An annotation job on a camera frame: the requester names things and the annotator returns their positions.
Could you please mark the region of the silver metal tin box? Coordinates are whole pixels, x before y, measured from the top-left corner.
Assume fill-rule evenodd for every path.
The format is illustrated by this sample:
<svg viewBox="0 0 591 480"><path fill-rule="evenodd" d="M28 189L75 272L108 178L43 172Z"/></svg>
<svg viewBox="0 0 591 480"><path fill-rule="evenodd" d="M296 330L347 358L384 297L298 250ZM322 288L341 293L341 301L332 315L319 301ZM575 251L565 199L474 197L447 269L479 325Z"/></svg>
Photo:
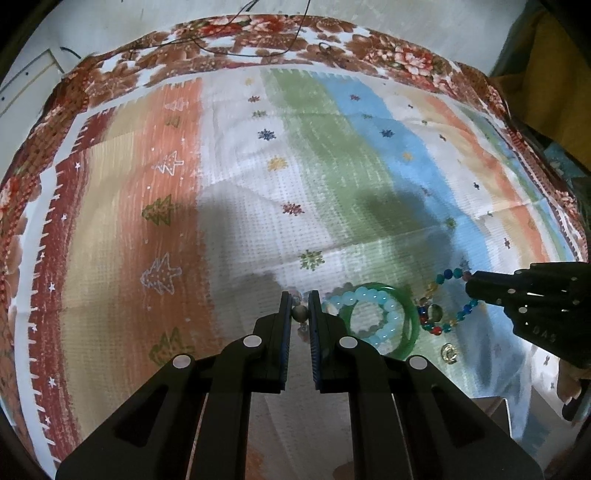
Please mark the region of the silver metal tin box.
<svg viewBox="0 0 591 480"><path fill-rule="evenodd" d="M507 400L503 397L475 398L473 402L498 426L512 437L510 409Z"/></svg>

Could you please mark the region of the white bed headboard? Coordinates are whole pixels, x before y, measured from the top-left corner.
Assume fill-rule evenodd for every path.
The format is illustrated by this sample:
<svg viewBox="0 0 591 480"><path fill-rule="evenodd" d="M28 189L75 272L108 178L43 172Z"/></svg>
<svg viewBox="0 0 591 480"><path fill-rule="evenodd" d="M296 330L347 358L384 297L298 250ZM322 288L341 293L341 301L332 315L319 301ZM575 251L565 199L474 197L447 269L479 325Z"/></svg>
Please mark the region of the white bed headboard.
<svg viewBox="0 0 591 480"><path fill-rule="evenodd" d="M55 49L42 51L1 89L1 162L9 163L61 80Z"/></svg>

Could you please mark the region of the green jade bangle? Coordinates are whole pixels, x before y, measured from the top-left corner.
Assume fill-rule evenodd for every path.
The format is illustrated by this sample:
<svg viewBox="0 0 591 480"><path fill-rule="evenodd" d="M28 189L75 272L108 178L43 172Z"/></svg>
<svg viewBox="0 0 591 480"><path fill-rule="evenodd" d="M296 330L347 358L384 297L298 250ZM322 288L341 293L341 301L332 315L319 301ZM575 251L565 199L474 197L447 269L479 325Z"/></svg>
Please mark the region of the green jade bangle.
<svg viewBox="0 0 591 480"><path fill-rule="evenodd" d="M380 310L381 320L368 333L353 329L356 307L368 304ZM345 322L346 330L376 349L390 350L387 356L405 360L413 352L421 330L413 300L400 289L383 283L365 283L329 298L329 305Z"/></svg>

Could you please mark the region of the yellow hanging cloth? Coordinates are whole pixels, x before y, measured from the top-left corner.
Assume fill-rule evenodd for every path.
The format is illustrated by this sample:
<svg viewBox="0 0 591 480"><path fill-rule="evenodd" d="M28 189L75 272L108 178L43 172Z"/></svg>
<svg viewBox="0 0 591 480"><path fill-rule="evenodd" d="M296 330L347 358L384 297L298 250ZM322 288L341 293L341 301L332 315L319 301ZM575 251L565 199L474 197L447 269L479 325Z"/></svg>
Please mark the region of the yellow hanging cloth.
<svg viewBox="0 0 591 480"><path fill-rule="evenodd" d="M590 166L590 42L531 1L509 30L492 76L511 113Z"/></svg>

